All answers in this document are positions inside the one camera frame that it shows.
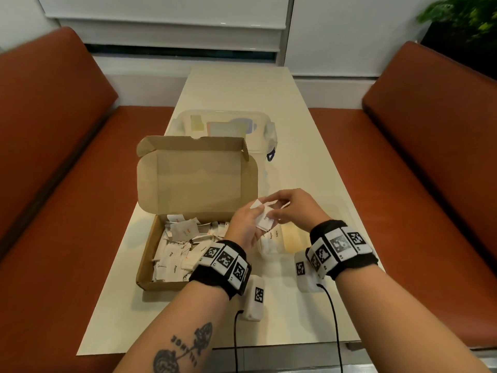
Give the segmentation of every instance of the person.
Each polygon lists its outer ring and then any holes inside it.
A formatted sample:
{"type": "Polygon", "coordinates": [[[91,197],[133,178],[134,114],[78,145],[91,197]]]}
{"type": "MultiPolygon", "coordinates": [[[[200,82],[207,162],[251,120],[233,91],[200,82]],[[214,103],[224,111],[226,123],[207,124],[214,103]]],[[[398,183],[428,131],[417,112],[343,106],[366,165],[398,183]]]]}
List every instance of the person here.
{"type": "MultiPolygon", "coordinates": [[[[331,222],[301,189],[281,190],[259,200],[276,201],[268,216],[307,232],[331,222]]],[[[225,236],[244,250],[262,235],[255,219],[264,207],[251,209],[251,204],[233,215],[225,236]]],[[[488,372],[442,322],[376,264],[345,269],[335,281],[377,371],[488,372]]],[[[115,373],[200,372],[230,296],[220,286],[191,280],[140,335],[115,373]]]]}

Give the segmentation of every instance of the backrest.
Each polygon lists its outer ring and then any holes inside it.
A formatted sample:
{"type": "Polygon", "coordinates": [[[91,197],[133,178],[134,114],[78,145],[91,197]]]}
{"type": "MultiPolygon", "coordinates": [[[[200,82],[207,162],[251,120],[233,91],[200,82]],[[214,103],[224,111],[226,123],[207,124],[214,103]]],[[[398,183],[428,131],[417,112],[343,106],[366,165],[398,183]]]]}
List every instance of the backrest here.
{"type": "Polygon", "coordinates": [[[363,108],[497,259],[497,82],[408,42],[363,108]]]}
{"type": "Polygon", "coordinates": [[[0,55],[0,254],[8,232],[116,99],[70,28],[0,55]]]}

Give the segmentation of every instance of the table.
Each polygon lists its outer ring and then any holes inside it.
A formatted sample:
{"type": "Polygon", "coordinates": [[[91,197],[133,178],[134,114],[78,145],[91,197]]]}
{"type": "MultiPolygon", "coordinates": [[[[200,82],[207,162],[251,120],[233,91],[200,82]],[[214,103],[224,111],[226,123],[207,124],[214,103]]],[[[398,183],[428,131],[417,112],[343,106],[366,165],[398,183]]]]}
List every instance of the table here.
{"type": "MultiPolygon", "coordinates": [[[[238,63],[206,63],[192,68],[172,118],[189,109],[261,111],[276,123],[278,148],[272,162],[259,167],[259,196],[281,188],[301,187],[323,208],[367,233],[287,68],[238,63]]],[[[143,292],[135,275],[153,215],[135,208],[105,286],[80,345],[78,355],[122,353],[174,298],[175,293],[143,292]]],[[[257,261],[266,280],[265,314],[259,323],[240,322],[240,346],[269,346],[335,341],[330,304],[322,293],[300,293],[293,256],[278,262],[257,261]]],[[[342,341],[357,332],[328,278],[342,341]]],[[[213,347],[233,346],[231,301],[227,320],[213,347]]]]}

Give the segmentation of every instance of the seat cushion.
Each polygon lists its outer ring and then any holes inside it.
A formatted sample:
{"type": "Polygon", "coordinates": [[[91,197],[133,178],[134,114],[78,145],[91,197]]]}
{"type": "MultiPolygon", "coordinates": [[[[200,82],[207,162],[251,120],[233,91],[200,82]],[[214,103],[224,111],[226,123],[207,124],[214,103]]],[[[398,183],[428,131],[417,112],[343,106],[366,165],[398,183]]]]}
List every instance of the seat cushion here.
{"type": "Polygon", "coordinates": [[[118,363],[76,352],[137,203],[136,145],[164,134],[172,111],[119,107],[0,262],[1,371],[118,363]]]}
{"type": "Polygon", "coordinates": [[[0,84],[1,241],[117,94],[70,28],[1,54],[0,84]]]}
{"type": "Polygon", "coordinates": [[[496,100],[497,81],[408,42],[363,103],[497,267],[496,100]]]}
{"type": "Polygon", "coordinates": [[[385,271],[466,345],[497,346],[497,277],[361,110],[310,111],[385,271]]]}

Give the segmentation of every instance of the cardboard box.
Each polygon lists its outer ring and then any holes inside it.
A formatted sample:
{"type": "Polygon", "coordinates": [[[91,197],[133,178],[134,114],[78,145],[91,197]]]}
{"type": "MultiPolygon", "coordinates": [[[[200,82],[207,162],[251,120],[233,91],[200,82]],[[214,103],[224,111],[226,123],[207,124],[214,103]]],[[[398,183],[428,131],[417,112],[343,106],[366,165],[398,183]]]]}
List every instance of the cardboard box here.
{"type": "Polygon", "coordinates": [[[152,282],[152,259],[168,214],[201,223],[229,221],[258,196],[258,170],[240,137],[148,136],[137,147],[138,204],[156,216],[136,283],[144,290],[181,290],[186,282],[152,282]]]}

